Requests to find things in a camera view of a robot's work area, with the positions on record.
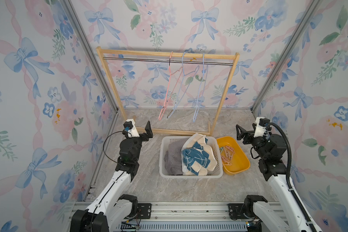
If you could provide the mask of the dark teal patterned towel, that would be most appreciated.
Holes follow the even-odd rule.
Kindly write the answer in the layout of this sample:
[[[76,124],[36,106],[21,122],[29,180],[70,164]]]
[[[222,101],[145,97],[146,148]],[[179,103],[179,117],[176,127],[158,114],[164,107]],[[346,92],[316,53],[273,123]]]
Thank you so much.
[[[182,152],[182,171],[186,176],[206,176],[208,167],[213,158],[213,151],[208,145],[200,145],[195,142],[191,148]]]

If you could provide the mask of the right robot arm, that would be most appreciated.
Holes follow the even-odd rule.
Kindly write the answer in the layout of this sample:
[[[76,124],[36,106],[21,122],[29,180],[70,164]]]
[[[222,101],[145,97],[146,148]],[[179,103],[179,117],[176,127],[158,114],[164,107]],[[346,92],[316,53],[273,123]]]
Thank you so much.
[[[259,170],[273,189],[285,214],[283,220],[276,214],[268,201],[261,195],[247,195],[244,200],[244,214],[258,218],[271,232],[320,232],[304,206],[291,178],[292,151],[285,132],[268,119],[260,118],[247,131],[236,125],[237,140],[251,145],[257,152]]]

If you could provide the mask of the light blue wire hanger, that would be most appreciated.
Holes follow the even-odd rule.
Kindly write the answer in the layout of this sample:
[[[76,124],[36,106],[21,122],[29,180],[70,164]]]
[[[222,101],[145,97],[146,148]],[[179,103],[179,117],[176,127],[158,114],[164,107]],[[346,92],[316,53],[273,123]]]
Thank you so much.
[[[189,73],[186,73],[185,71],[185,63],[184,63],[184,58],[185,58],[185,55],[186,55],[186,51],[183,53],[182,55],[182,59],[181,59],[181,68],[182,68],[182,73],[180,75],[180,85],[179,85],[179,88],[178,88],[178,92],[177,92],[177,97],[176,97],[176,101],[175,101],[175,104],[172,108],[172,110],[170,111],[170,113],[168,114],[167,116],[167,119],[169,119],[173,114],[174,112],[178,109],[183,97],[185,96],[187,90],[188,90],[188,87],[186,87],[186,84],[185,84],[185,79],[188,75],[190,74],[197,74],[197,72],[199,71],[199,65],[198,64],[195,64],[195,68],[193,71],[190,71]]]

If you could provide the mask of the pink wire hanger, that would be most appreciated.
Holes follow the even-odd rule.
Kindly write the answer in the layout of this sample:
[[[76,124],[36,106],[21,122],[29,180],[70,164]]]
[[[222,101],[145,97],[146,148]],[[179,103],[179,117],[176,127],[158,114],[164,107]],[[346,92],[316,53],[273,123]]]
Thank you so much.
[[[172,80],[172,71],[171,71],[171,60],[172,60],[172,57],[173,57],[173,54],[174,52],[172,51],[171,54],[170,54],[170,57],[169,57],[169,65],[168,65],[168,69],[169,69],[169,81],[168,81],[168,85],[167,85],[167,89],[166,89],[166,94],[165,94],[165,98],[164,98],[164,104],[162,106],[162,109],[160,111],[160,114],[159,114],[159,121],[162,120],[164,114],[165,114],[165,111],[167,110],[168,106],[169,106],[169,102],[171,100],[171,97],[173,95],[173,93],[171,92],[171,94],[169,94],[169,90],[170,90],[170,85],[171,85],[171,80]]]

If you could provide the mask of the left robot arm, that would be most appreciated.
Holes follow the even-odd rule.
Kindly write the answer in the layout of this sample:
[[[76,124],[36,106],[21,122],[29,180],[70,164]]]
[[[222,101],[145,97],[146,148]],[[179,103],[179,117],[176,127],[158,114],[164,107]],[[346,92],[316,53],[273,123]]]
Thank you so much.
[[[125,139],[119,145],[115,172],[100,195],[85,210],[73,214],[71,232],[113,232],[124,219],[138,216],[137,197],[123,192],[138,172],[142,143],[153,137],[153,131],[147,122],[145,132],[139,133],[134,119],[125,121],[123,126],[120,133]]]

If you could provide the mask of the grey terry towel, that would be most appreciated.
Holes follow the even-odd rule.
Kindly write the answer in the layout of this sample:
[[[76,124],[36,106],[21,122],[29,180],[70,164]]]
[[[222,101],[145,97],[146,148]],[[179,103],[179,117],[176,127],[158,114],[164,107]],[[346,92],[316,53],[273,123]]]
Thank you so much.
[[[164,166],[170,176],[183,175],[181,149],[186,141],[186,139],[181,139],[168,146],[164,155]]]

